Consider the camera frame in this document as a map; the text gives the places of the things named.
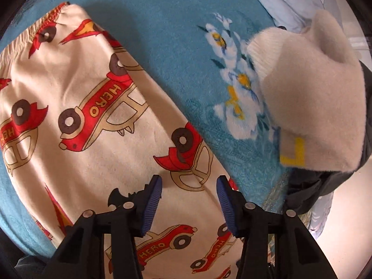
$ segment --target pajama pants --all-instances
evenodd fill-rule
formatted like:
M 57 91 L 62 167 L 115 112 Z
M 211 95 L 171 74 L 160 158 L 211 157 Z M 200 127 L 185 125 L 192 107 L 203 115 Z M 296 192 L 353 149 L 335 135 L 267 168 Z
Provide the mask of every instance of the pajama pants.
M 110 34 L 62 3 L 0 54 L 0 148 L 18 196 L 55 246 L 111 191 L 163 194 L 137 238 L 145 279 L 235 278 L 242 242 L 227 230 L 216 179 L 227 175 L 176 105 Z M 112 277 L 105 237 L 105 274 Z

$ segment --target silver screw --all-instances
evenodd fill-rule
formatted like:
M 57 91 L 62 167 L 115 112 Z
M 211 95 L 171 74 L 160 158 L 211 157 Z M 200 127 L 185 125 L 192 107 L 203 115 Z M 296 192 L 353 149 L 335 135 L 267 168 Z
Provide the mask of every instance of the silver screw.
M 287 216 L 289 216 L 289 217 L 295 217 L 295 216 L 296 216 L 296 212 L 293 211 L 293 210 L 287 210 L 285 213 L 286 213 Z
M 92 210 L 86 210 L 83 212 L 83 217 L 85 218 L 89 218 L 93 215 L 93 211 Z
M 252 202 L 247 202 L 244 206 L 248 210 L 254 210 L 256 208 L 256 205 Z
M 133 208 L 133 207 L 134 207 L 134 203 L 131 202 L 131 201 L 128 201 L 128 202 L 126 202 L 125 204 L 123 204 L 123 208 L 124 208 L 124 209 L 131 209 L 131 208 Z

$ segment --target white floor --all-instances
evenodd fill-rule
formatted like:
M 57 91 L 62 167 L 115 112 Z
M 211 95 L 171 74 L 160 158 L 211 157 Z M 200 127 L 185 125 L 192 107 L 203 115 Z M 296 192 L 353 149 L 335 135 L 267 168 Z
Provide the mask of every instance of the white floor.
M 339 279 L 356 279 L 372 256 L 372 159 L 336 189 L 318 243 Z

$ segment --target ribbed blue pad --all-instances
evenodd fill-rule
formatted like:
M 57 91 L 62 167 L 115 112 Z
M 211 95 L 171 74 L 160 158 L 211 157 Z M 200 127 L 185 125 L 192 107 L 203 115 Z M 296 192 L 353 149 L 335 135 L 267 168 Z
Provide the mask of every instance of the ribbed blue pad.
M 237 232 L 237 227 L 235 225 L 234 209 L 226 194 L 225 187 L 220 178 L 217 179 L 217 196 L 222 208 L 222 213 L 225 217 L 227 228 L 233 235 L 235 235 Z
M 153 224 L 153 220 L 155 217 L 155 212 L 159 204 L 159 200 L 161 198 L 161 192 L 163 190 L 163 181 L 158 178 L 154 190 L 148 200 L 147 206 L 145 208 L 145 212 L 143 214 L 143 224 L 141 228 L 141 234 L 145 235 L 150 229 L 151 225 Z

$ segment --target floral pattern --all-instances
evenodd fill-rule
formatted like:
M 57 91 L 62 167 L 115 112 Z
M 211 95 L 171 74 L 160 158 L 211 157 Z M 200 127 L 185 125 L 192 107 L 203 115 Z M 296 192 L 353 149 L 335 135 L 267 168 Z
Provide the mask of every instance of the floral pattern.
M 220 29 L 210 23 L 205 28 L 199 28 L 206 33 L 205 38 L 218 57 L 211 61 L 226 82 L 229 97 L 227 101 L 214 106 L 215 115 L 237 140 L 256 140 L 259 134 L 265 134 L 273 142 L 276 129 L 270 120 L 257 74 L 247 54 L 249 42 L 235 31 L 231 32 L 231 19 L 219 13 L 213 15 L 222 24 Z

